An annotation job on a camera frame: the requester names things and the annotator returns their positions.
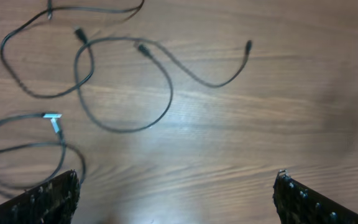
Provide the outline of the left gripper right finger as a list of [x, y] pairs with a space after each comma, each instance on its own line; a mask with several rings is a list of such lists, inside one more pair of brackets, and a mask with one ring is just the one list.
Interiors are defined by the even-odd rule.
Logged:
[[281, 224], [358, 224], [349, 210], [280, 170], [273, 185], [273, 203]]

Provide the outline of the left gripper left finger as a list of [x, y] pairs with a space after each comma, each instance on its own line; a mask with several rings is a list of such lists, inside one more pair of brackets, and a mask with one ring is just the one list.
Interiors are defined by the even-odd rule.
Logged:
[[80, 199], [80, 181], [73, 170], [0, 204], [0, 224], [70, 224]]

